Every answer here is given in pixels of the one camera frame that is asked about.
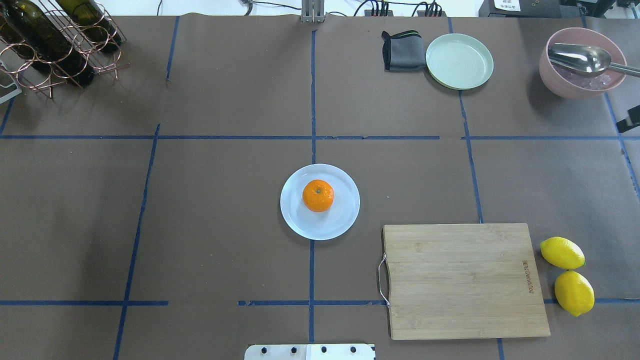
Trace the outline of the orange fruit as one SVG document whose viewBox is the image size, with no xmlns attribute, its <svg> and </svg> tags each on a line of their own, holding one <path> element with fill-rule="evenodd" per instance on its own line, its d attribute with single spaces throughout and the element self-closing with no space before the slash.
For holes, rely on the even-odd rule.
<svg viewBox="0 0 640 360">
<path fill-rule="evenodd" d="M 329 182 L 316 178 L 302 190 L 302 202 L 311 212 L 326 212 L 334 203 L 335 191 Z"/>
</svg>

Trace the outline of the light blue plate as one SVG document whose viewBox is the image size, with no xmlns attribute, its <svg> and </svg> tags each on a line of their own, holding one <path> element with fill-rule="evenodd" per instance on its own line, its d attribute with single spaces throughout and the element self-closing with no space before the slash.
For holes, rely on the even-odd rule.
<svg viewBox="0 0 640 360">
<path fill-rule="evenodd" d="M 303 189 L 313 180 L 323 180 L 333 187 L 334 202 L 328 210 L 314 212 L 304 204 Z M 345 234 L 354 225 L 361 209 L 361 196 L 345 171 L 330 164 L 311 164 L 286 180 L 279 196 L 279 208 L 286 224 L 298 235 L 310 240 L 330 240 Z"/>
</svg>

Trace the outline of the light green plate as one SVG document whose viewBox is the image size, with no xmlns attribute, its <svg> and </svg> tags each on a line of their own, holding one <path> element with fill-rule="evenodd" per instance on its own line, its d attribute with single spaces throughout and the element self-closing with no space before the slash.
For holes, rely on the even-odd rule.
<svg viewBox="0 0 640 360">
<path fill-rule="evenodd" d="M 493 75 L 489 48 L 472 36 L 449 33 L 434 39 L 425 53 L 427 70 L 441 85 L 468 91 L 485 84 Z"/>
</svg>

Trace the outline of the pink bowl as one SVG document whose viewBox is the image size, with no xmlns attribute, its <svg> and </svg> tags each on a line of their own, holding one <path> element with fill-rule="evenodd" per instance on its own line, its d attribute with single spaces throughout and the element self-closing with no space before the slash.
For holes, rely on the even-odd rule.
<svg viewBox="0 0 640 360">
<path fill-rule="evenodd" d="M 622 84 L 626 75 L 615 71 L 604 71 L 597 76 L 573 73 L 550 61 L 547 53 L 556 43 L 596 46 L 607 50 L 614 63 L 627 65 L 626 55 L 621 48 L 605 35 L 582 27 L 569 27 L 556 31 L 543 46 L 538 69 L 542 82 L 555 95 L 569 100 L 584 100 L 603 94 Z"/>
</svg>

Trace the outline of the metal scoop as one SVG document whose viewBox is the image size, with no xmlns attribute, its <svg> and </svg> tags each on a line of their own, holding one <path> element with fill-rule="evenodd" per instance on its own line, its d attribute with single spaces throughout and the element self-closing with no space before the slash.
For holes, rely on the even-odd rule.
<svg viewBox="0 0 640 360">
<path fill-rule="evenodd" d="M 640 77 L 640 70 L 612 62 L 611 54 L 593 45 L 554 43 L 548 50 L 550 62 L 574 73 L 598 76 L 606 71 Z"/>
</svg>

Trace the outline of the lower yellow lemon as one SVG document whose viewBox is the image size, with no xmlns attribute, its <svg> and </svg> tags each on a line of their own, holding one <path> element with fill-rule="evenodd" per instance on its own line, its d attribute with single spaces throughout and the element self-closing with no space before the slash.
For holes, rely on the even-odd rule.
<svg viewBox="0 0 640 360">
<path fill-rule="evenodd" d="M 542 257 L 551 265 L 574 270 L 586 263 L 585 253 L 578 244 L 565 237 L 554 236 L 540 243 Z"/>
</svg>

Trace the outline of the yellow lemon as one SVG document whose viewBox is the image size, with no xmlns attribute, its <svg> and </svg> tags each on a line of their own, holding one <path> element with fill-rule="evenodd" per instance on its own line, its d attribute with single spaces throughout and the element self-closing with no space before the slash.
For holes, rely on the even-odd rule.
<svg viewBox="0 0 640 360">
<path fill-rule="evenodd" d="M 574 270 L 586 263 L 585 253 L 578 244 L 565 237 L 554 236 L 540 243 L 542 257 L 551 265 Z"/>
<path fill-rule="evenodd" d="M 560 307 L 574 317 L 590 312 L 595 305 L 594 289 L 579 272 L 564 271 L 557 277 L 553 290 Z"/>
</svg>

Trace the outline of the upper yellow lemon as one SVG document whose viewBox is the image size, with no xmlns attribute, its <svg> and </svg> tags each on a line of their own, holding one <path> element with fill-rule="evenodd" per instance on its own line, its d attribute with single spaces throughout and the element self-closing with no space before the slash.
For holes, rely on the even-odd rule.
<svg viewBox="0 0 640 360">
<path fill-rule="evenodd" d="M 553 290 L 560 307 L 574 317 L 590 312 L 595 305 L 594 289 L 579 272 L 564 271 L 557 277 Z"/>
</svg>

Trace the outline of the bamboo cutting board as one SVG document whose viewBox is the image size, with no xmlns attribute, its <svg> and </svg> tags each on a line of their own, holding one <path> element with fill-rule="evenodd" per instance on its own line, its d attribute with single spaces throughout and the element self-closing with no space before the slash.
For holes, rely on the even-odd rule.
<svg viewBox="0 0 640 360">
<path fill-rule="evenodd" d="M 526 223 L 386 224 L 394 341 L 549 337 Z"/>
</svg>

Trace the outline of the folded grey cloth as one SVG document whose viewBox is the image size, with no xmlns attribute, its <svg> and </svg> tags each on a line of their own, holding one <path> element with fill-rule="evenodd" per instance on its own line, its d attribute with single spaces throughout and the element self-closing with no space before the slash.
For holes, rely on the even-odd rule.
<svg viewBox="0 0 640 360">
<path fill-rule="evenodd" d="M 381 33 L 384 70 L 393 73 L 422 71 L 427 67 L 423 37 L 417 30 L 405 30 L 390 35 Z"/>
</svg>

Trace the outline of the dark wine bottle lower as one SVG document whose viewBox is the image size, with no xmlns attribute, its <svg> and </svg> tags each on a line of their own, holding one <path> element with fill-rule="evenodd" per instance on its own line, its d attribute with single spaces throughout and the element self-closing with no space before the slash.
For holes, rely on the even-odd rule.
<svg viewBox="0 0 640 360">
<path fill-rule="evenodd" d="M 57 4 L 96 50 L 112 54 L 121 49 L 121 35 L 94 0 L 57 0 Z"/>
</svg>

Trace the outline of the dark wine bottle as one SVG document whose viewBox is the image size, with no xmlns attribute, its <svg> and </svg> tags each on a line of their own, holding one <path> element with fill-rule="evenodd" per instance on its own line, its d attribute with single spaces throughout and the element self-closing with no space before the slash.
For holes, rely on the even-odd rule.
<svg viewBox="0 0 640 360">
<path fill-rule="evenodd" d="M 121 49 L 121 35 L 94 0 L 57 0 L 57 4 L 96 50 L 112 54 Z"/>
<path fill-rule="evenodd" d="M 95 71 L 72 43 L 30 0 L 2 0 L 1 13 L 38 58 L 50 64 L 53 73 L 68 84 L 89 86 Z"/>
</svg>

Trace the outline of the dark wine bottle upper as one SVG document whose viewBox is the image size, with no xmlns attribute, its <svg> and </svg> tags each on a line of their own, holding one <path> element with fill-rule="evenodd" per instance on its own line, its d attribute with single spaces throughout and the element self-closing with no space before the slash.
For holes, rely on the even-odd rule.
<svg viewBox="0 0 640 360">
<path fill-rule="evenodd" d="M 72 43 L 30 0 L 2 0 L 1 13 L 38 58 L 50 64 L 53 73 L 68 84 L 89 86 L 95 71 Z"/>
</svg>

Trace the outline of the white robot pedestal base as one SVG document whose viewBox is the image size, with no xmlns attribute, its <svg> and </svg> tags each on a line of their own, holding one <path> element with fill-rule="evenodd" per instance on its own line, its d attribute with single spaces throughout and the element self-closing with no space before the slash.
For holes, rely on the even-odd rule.
<svg viewBox="0 0 640 360">
<path fill-rule="evenodd" d="M 245 360 L 375 360 L 373 344 L 361 342 L 318 344 L 254 344 Z"/>
</svg>

